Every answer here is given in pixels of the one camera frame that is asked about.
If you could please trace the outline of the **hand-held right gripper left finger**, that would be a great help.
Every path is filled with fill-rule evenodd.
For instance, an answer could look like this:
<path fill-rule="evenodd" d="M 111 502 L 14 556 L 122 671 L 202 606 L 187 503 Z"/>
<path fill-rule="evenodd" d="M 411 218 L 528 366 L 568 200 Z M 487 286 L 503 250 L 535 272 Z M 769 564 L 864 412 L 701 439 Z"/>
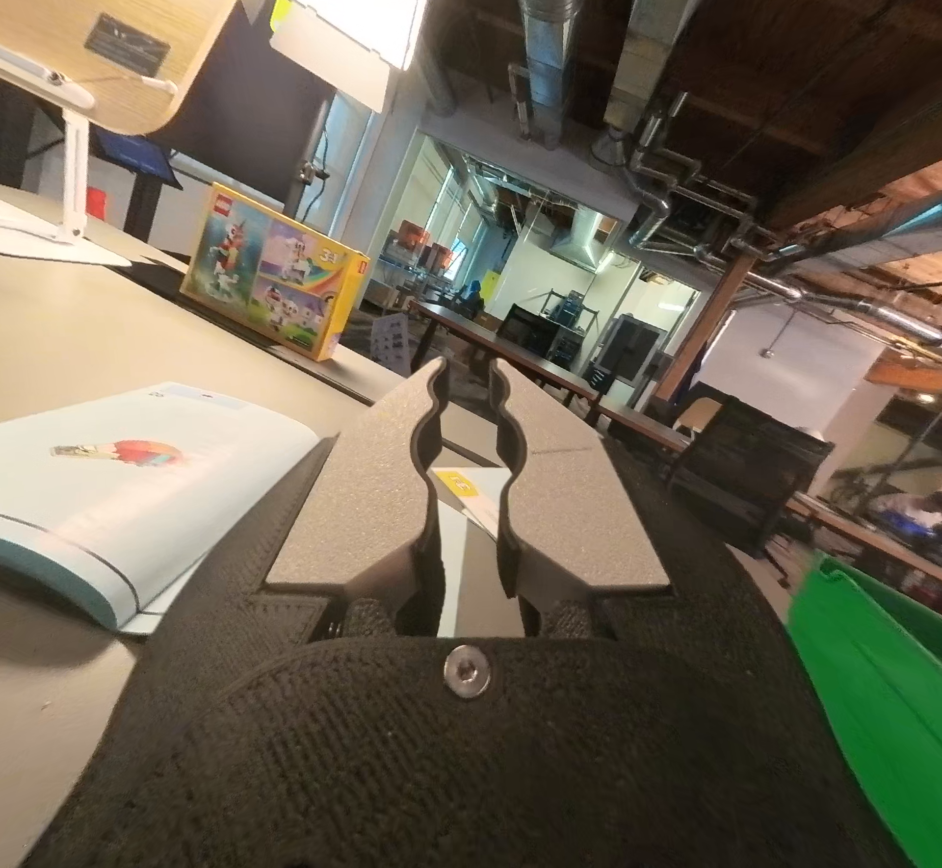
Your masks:
<path fill-rule="evenodd" d="M 445 600 L 438 497 L 449 366 L 433 359 L 336 439 L 265 578 L 283 594 L 375 600 L 398 632 L 438 633 Z"/>

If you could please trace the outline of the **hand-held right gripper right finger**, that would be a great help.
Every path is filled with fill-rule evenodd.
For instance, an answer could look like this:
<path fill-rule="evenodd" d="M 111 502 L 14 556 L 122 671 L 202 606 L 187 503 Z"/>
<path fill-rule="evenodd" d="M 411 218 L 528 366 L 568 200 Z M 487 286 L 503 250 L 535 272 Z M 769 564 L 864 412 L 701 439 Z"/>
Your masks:
<path fill-rule="evenodd" d="M 497 571 L 524 636 L 552 626 L 592 636 L 609 600 L 670 594 L 672 584 L 601 435 L 510 362 L 491 363 L 500 491 Z"/>

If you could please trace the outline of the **green plastic bin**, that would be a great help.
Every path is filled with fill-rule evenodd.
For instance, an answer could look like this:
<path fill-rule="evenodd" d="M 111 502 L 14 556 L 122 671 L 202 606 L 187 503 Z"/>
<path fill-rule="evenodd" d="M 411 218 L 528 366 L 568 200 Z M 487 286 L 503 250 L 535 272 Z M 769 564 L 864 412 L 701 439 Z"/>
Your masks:
<path fill-rule="evenodd" d="M 786 624 L 840 749 L 909 860 L 941 865 L 941 618 L 819 555 Z"/>

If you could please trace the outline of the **yellow lego box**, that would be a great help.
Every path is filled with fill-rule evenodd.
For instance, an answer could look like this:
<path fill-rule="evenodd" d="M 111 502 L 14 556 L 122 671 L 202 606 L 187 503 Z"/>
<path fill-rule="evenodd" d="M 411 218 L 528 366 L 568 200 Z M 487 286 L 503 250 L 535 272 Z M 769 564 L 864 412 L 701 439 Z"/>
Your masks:
<path fill-rule="evenodd" d="M 322 362 L 335 355 L 369 264 L 361 251 L 212 182 L 180 292 Z"/>

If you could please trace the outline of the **yellow cornered instruction booklet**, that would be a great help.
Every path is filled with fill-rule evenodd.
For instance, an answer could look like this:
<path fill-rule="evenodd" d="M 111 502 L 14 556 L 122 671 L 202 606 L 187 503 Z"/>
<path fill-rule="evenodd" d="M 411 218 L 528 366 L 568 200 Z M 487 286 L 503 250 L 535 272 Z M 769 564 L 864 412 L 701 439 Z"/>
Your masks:
<path fill-rule="evenodd" d="M 436 467 L 432 473 L 458 500 L 469 521 L 474 521 L 496 540 L 499 532 L 499 503 L 511 472 L 504 467 Z"/>

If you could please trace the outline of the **dark wooden office table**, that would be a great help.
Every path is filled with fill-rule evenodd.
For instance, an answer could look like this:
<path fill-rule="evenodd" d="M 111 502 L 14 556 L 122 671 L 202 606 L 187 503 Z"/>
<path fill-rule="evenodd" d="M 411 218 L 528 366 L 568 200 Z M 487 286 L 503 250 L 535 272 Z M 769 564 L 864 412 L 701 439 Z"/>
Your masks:
<path fill-rule="evenodd" d="M 597 409 L 607 421 L 607 434 L 626 446 L 679 454 L 693 443 L 693 438 L 608 398 L 603 398 Z"/>
<path fill-rule="evenodd" d="M 466 319 L 451 309 L 412 300 L 407 314 L 426 320 L 427 325 L 410 358 L 410 372 L 416 372 L 430 353 L 436 333 L 445 330 L 451 337 L 467 345 L 472 352 L 481 353 L 488 359 L 501 358 L 517 371 L 540 386 L 551 386 L 563 391 L 563 404 L 569 407 L 579 397 L 591 406 L 600 405 L 603 394 L 572 372 L 554 364 L 546 358 L 526 351 L 522 346 L 489 332 L 477 323 Z"/>

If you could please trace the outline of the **white diagram sheet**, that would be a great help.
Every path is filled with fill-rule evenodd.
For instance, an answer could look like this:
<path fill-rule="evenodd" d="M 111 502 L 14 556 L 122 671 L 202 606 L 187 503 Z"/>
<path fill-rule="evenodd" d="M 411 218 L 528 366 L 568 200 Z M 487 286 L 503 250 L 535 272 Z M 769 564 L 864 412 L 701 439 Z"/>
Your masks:
<path fill-rule="evenodd" d="M 411 373 L 408 317 L 391 312 L 376 318 L 370 330 L 370 358 L 384 369 L 406 379 Z"/>

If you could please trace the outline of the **black equipment cabinet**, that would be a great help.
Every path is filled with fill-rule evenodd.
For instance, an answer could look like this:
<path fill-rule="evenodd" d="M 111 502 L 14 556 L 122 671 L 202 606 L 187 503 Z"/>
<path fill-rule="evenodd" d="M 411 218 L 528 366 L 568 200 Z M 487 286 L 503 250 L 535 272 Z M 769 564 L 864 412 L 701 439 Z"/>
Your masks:
<path fill-rule="evenodd" d="M 637 387 L 663 336 L 663 330 L 629 312 L 617 316 L 588 367 L 590 387 L 599 391 L 606 383 L 615 382 Z"/>

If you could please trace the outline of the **black wheeled office chair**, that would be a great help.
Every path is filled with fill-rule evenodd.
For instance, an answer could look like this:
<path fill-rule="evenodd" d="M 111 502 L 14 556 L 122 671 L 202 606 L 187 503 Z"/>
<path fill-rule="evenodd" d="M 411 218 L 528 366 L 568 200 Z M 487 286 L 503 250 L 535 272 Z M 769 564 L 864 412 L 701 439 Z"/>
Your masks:
<path fill-rule="evenodd" d="M 555 350 L 559 333 L 558 323 L 513 304 L 496 335 L 539 359 L 548 359 Z"/>

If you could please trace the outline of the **metal shelf rack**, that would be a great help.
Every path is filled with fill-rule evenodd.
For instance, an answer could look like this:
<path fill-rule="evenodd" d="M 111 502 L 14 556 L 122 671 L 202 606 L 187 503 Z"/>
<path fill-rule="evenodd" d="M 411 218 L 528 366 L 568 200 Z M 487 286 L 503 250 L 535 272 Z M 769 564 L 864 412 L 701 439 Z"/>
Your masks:
<path fill-rule="evenodd" d="M 555 330 L 548 345 L 547 359 L 569 370 L 577 359 L 585 340 L 583 316 L 583 294 L 572 290 L 561 295 L 550 290 L 541 317 L 548 320 Z"/>

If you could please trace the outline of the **long wooden workbench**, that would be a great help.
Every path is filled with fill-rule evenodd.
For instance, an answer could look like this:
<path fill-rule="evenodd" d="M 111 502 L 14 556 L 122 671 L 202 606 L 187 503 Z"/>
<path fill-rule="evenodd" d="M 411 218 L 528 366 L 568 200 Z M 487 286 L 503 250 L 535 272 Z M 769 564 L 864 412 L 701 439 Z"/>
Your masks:
<path fill-rule="evenodd" d="M 823 501 L 806 493 L 795 493 L 785 503 L 785 509 L 792 514 L 807 517 L 814 523 L 842 536 L 855 544 L 861 555 L 889 558 L 906 568 L 918 570 L 937 581 L 941 581 L 941 567 L 934 561 L 916 554 L 909 547 L 890 537 L 886 532 L 869 528 L 852 519 L 846 518 L 831 509 Z"/>

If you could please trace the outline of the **silver pipe run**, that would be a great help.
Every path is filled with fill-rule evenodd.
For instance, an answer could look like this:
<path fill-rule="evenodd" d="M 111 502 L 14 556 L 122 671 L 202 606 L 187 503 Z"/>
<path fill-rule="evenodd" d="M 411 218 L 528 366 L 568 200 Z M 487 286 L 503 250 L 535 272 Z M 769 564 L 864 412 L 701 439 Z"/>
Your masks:
<path fill-rule="evenodd" d="M 681 90 L 666 107 L 654 109 L 643 121 L 638 139 L 627 150 L 622 169 L 628 185 L 637 190 L 649 215 L 631 238 L 638 249 L 650 247 L 673 212 L 675 199 L 694 203 L 734 224 L 727 243 L 751 253 L 760 262 L 795 258 L 806 247 L 788 242 L 758 219 L 759 199 L 708 176 L 702 161 L 670 149 L 667 134 L 683 110 L 689 93 Z"/>

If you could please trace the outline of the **light stand pole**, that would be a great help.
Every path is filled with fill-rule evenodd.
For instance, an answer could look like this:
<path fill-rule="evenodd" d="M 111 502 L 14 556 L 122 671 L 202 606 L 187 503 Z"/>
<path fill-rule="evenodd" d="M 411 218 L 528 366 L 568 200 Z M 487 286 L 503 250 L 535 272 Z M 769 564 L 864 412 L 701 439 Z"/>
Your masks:
<path fill-rule="evenodd" d="M 330 87 L 327 95 L 317 103 L 310 125 L 304 130 L 301 151 L 292 167 L 283 205 L 283 214 L 292 220 L 300 220 L 299 209 L 303 194 L 315 179 L 314 171 L 317 165 L 314 163 L 314 156 L 324 135 L 335 97 L 336 90 Z"/>

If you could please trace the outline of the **black screen panel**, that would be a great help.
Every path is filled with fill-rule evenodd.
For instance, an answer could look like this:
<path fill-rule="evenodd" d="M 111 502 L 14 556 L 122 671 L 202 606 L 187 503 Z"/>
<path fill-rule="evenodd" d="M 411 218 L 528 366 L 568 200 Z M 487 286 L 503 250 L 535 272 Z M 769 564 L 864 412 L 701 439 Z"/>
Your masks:
<path fill-rule="evenodd" d="M 284 203 L 304 130 L 334 87 L 271 37 L 236 1 L 178 111 L 149 138 Z"/>

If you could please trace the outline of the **white desk lamp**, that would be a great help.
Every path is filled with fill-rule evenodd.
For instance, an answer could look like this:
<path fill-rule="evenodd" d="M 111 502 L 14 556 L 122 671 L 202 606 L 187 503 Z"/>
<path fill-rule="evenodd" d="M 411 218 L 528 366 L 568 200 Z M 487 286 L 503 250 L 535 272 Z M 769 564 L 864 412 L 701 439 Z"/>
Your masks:
<path fill-rule="evenodd" d="M 1 76 L 60 107 L 58 223 L 2 203 L 1 253 L 127 266 L 88 225 L 89 128 L 146 135 L 168 124 L 237 0 L 1 0 Z"/>

